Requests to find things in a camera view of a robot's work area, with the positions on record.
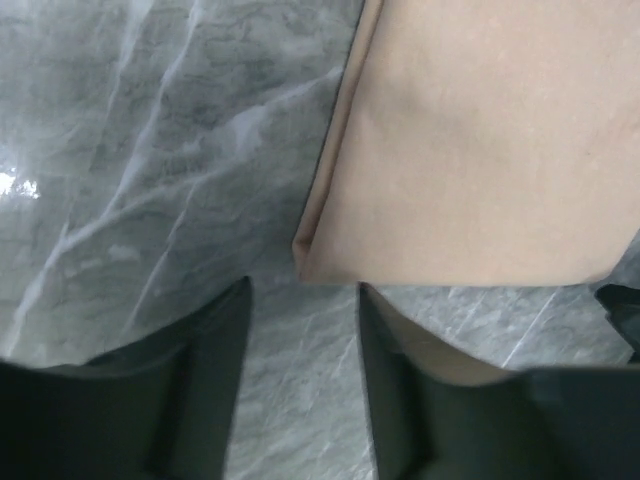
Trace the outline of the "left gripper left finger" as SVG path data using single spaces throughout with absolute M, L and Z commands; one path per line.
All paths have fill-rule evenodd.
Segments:
M 81 365 L 1 365 L 5 479 L 220 479 L 253 306 L 241 278 Z

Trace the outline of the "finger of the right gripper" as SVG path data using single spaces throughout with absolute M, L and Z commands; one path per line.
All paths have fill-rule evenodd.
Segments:
M 595 298 L 607 312 L 607 320 L 630 345 L 630 364 L 639 363 L 640 291 L 623 285 L 607 284 L 595 292 Z

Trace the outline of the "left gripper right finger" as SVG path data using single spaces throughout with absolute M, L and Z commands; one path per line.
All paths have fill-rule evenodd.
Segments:
M 639 362 L 512 371 L 361 284 L 369 431 L 381 479 L 635 479 Z

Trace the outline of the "tan t shirt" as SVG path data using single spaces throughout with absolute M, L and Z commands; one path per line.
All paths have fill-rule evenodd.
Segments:
M 490 368 L 608 366 L 589 286 L 639 265 L 635 1 L 368 1 L 293 240 L 317 284 L 466 287 Z

